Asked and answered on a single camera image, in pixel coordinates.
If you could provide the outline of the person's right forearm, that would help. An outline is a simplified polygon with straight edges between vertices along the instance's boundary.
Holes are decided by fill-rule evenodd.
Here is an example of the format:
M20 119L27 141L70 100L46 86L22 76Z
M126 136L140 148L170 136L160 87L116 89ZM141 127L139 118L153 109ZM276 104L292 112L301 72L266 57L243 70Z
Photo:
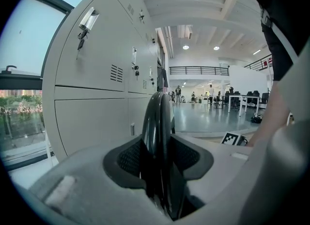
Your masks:
M247 146L254 147L258 142L270 139L279 128L287 124L289 113L279 89L279 81L274 81L262 122Z

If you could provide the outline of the black balcony railing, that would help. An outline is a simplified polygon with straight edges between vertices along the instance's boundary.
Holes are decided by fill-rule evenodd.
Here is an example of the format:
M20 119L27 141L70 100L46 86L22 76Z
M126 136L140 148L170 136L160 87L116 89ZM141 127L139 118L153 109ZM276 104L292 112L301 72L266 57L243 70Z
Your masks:
M254 71L262 71L271 67L273 59L271 54L245 66L247 69ZM229 76L231 67L215 67L215 66L172 66L169 67L170 75L215 75Z

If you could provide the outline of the grey metal locker cabinet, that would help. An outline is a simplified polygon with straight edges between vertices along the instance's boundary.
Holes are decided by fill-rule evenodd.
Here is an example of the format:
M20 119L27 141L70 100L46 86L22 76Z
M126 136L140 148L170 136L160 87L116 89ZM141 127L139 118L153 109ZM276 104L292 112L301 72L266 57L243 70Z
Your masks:
M143 0L82 0L50 44L43 115L58 161L141 135L156 91L157 32Z

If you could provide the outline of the coat rack with clothes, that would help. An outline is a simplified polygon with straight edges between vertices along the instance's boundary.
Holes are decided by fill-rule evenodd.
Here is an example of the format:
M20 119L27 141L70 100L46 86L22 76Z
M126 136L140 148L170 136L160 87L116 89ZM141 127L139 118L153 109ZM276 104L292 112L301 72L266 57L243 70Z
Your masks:
M168 90L167 73L164 68L157 69L157 91L166 92Z

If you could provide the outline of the large black-framed window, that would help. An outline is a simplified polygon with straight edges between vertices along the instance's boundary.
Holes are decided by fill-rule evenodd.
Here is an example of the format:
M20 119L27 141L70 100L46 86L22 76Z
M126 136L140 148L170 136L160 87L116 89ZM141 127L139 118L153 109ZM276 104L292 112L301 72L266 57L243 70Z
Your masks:
M53 156L43 73L60 25L82 0L20 0L0 33L0 157L9 170Z

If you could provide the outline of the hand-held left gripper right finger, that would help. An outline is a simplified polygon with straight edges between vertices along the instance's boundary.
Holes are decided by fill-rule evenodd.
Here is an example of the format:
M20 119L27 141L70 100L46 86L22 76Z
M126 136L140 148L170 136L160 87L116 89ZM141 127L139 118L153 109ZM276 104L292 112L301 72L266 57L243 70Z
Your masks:
M198 179L186 181L186 196L196 206L206 205L224 190L237 175L251 153L251 147L225 145L188 136L172 134L200 155L198 162L184 173Z

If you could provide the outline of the person's black shirt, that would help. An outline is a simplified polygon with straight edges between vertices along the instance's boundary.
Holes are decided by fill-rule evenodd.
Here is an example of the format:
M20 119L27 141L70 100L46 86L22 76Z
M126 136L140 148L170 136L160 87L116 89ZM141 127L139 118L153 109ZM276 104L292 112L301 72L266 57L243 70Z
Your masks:
M285 35L296 54L300 54L310 36L310 22L300 13L305 0L257 0L257 2L268 12L271 21ZM273 59L274 81L279 81L293 62L272 29L262 24L262 31Z

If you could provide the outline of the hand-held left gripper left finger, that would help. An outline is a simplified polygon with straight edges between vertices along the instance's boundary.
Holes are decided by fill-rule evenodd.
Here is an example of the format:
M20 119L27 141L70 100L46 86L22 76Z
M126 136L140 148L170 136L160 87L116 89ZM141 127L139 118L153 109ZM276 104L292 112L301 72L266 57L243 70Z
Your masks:
M104 157L139 137L82 149L39 178L28 204L52 225L169 225L172 223L143 188L119 186L105 172Z

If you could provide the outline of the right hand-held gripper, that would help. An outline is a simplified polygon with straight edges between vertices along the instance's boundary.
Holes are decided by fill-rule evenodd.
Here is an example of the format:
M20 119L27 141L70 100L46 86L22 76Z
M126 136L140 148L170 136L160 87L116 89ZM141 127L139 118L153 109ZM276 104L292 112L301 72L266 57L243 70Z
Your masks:
M225 145L246 146L248 140L241 134L227 132L222 138L221 143Z

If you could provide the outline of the white office table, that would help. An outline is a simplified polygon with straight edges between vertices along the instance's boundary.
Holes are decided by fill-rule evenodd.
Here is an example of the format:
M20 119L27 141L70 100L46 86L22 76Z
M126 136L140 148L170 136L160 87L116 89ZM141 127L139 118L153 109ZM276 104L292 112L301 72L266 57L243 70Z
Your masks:
M247 95L229 95L229 105L228 105L228 113L231 111L231 105L232 105L232 98L239 98L240 99L240 107L239 107L239 116L241 116L242 113L242 101L245 99L246 102L246 107L244 112L247 112L247 100L249 98L256 99L257 104L256 104L256 113L259 111L259 103L260 103L260 97L259 96L247 96Z

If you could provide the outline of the black duffel bag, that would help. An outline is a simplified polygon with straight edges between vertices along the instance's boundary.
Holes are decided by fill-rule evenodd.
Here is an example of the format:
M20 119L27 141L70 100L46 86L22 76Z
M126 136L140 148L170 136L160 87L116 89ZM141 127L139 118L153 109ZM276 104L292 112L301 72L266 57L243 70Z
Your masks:
M255 113L255 114L251 117L250 121L251 121L252 123L260 124L260 123L262 122L262 119L263 119L262 115L260 115L260 114L258 114L258 113Z

